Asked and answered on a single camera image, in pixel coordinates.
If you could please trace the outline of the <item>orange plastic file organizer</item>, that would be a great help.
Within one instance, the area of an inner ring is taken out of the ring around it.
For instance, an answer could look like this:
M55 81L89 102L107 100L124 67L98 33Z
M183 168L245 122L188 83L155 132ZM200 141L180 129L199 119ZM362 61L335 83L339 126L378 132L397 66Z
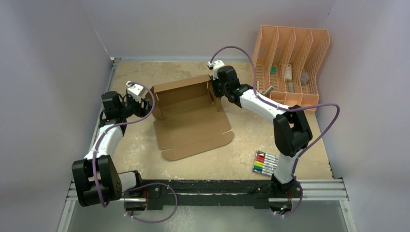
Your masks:
M318 104L316 77L330 46L325 29L261 25L255 42L251 84L285 105Z

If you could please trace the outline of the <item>pack of coloured markers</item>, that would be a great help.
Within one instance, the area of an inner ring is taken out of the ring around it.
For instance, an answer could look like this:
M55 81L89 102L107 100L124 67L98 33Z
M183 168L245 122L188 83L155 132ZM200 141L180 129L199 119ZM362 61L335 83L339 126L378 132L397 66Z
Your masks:
M277 156L257 151L254 157L252 171L258 174L272 176L277 169L279 158Z

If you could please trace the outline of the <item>black white striped item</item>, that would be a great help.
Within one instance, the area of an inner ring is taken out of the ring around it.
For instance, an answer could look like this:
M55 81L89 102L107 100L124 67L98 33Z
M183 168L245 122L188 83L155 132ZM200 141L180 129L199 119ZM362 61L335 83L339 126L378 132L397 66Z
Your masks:
M273 86L270 86L265 92L264 92L264 96L269 96L270 92L274 90Z

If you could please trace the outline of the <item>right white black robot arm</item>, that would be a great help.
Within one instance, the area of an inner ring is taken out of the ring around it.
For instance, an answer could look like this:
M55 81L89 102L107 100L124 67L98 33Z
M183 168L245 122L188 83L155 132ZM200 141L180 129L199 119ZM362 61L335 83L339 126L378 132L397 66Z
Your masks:
M248 84L241 84L232 66L217 61L209 63L210 77L217 98L225 96L230 103L257 113L272 123L275 146L279 150L278 165L272 175L272 192L284 196L294 184L293 166L313 138L306 115L299 106L289 107L261 95Z

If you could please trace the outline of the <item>brown cardboard box sheet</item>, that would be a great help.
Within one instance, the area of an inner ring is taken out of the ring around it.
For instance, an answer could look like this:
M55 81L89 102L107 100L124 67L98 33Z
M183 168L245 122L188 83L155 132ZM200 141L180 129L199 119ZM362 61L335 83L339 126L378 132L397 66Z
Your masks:
M151 88L154 130L166 160L181 160L233 140L232 126L209 79L209 75L202 75Z

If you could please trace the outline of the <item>green small object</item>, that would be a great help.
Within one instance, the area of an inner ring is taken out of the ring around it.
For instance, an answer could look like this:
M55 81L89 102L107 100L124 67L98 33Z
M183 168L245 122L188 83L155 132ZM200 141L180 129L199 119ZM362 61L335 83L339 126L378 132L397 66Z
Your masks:
M277 72L277 68L275 66L271 66L270 74L275 74Z

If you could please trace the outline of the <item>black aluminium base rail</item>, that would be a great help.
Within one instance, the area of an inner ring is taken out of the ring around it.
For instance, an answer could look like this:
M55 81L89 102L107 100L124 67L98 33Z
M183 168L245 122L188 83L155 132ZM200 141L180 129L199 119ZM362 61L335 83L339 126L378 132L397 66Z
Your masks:
M127 211L162 210L164 206L250 206L288 211L299 200L348 199L343 180L300 180L280 189L271 180L161 180L146 179L145 188L123 194Z

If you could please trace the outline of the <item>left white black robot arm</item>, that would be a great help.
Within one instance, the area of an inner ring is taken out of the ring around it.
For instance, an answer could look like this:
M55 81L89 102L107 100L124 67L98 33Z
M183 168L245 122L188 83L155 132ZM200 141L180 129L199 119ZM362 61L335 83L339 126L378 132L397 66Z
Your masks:
M127 118L145 119L152 105L148 98L116 91L102 94L103 111L99 117L98 136L91 150L81 160L74 161L72 173L81 206L102 204L120 199L124 192L137 198L144 193L144 184L137 171L118 173L112 155L124 137Z

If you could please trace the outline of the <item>clear plastic cup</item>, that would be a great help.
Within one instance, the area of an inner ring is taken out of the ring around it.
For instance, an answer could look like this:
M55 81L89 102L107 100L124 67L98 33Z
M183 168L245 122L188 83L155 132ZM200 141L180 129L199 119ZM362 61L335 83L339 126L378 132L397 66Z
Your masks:
M308 72L302 71L300 75L300 83L302 86L307 84L307 82L310 80L310 74Z

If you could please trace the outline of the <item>white paper box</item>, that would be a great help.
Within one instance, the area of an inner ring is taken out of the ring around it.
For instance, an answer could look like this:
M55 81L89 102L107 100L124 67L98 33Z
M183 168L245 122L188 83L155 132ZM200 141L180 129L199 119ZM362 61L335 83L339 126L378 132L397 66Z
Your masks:
M284 80L286 82L292 81L292 65L291 64L288 64L285 69Z

